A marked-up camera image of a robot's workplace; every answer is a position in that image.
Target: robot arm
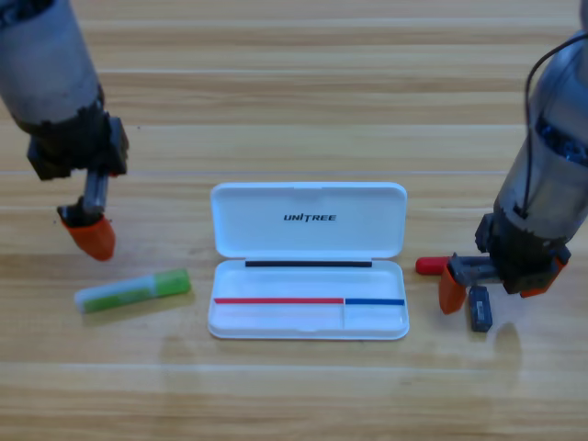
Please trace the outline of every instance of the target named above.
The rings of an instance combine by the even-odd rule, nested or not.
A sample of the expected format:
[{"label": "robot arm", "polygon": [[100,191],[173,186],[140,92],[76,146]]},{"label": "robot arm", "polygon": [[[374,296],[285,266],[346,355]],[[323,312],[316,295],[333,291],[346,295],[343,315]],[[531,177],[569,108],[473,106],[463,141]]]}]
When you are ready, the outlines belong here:
[{"label": "robot arm", "polygon": [[[581,15],[588,29],[588,0]],[[553,52],[528,101],[528,137],[476,231],[489,255],[451,257],[439,285],[444,313],[461,308],[466,286],[541,294],[570,259],[566,243],[588,214],[588,35]]]},{"label": "robot arm", "polygon": [[114,252],[104,217],[109,176],[127,172],[129,143],[104,94],[69,0],[0,0],[0,96],[30,135],[41,180],[86,169],[85,192],[58,208],[62,223],[98,260]]}]

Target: wood grain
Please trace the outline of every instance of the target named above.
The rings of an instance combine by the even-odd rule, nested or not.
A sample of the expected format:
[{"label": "wood grain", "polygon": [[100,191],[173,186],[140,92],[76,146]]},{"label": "wood grain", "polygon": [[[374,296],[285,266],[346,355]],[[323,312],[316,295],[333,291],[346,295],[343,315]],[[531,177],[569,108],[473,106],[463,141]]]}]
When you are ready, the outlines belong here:
[{"label": "wood grain", "polygon": [[[588,437],[588,231],[549,294],[491,288],[494,326],[444,316],[422,255],[473,234],[524,138],[532,63],[578,26],[554,0],[74,0],[130,137],[117,253],[77,250],[0,110],[0,439],[504,441]],[[394,181],[411,331],[366,342],[207,330],[209,192],[227,181]],[[79,288],[186,267],[194,292],[85,317]]]}]

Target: red cap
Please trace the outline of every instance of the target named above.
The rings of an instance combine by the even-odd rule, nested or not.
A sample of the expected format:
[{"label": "red cap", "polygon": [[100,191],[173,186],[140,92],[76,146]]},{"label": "red cap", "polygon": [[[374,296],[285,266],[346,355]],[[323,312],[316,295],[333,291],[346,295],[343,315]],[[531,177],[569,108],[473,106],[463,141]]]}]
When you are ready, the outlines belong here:
[{"label": "red cap", "polygon": [[101,262],[112,258],[117,237],[110,222],[104,216],[89,227],[71,228],[65,223],[63,223],[63,226],[71,234],[77,246],[88,255]]},{"label": "red cap", "polygon": [[414,266],[416,272],[423,276],[441,276],[449,263],[449,257],[421,257]]}]

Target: black cable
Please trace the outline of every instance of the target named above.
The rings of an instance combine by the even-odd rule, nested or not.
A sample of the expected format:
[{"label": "black cable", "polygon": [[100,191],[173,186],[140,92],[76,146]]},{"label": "black cable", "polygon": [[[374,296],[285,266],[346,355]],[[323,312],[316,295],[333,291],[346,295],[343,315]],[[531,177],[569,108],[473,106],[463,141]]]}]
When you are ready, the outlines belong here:
[{"label": "black cable", "polygon": [[526,78],[525,84],[525,118],[526,118],[526,186],[525,186],[525,198],[523,199],[523,208],[521,209],[521,217],[526,217],[526,212],[529,208],[529,192],[531,191],[531,169],[533,168],[533,141],[531,134],[531,104],[529,95],[531,93],[531,82],[533,81],[533,75],[541,67],[545,61],[551,58],[553,55],[566,49],[574,43],[581,40],[588,40],[588,34],[582,34],[572,39],[567,40],[565,43],[560,44],[557,48],[552,49],[545,55],[543,55],[539,61],[533,66],[529,76]]}]

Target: green glue stick cap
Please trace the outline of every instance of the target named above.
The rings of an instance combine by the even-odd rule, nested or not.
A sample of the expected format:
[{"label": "green glue stick cap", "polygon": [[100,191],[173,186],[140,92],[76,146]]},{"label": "green glue stick cap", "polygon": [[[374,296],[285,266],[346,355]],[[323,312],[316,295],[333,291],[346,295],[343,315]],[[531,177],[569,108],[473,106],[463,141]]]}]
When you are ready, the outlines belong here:
[{"label": "green glue stick cap", "polygon": [[155,275],[157,297],[173,296],[191,290],[190,276],[185,269],[174,269]]}]

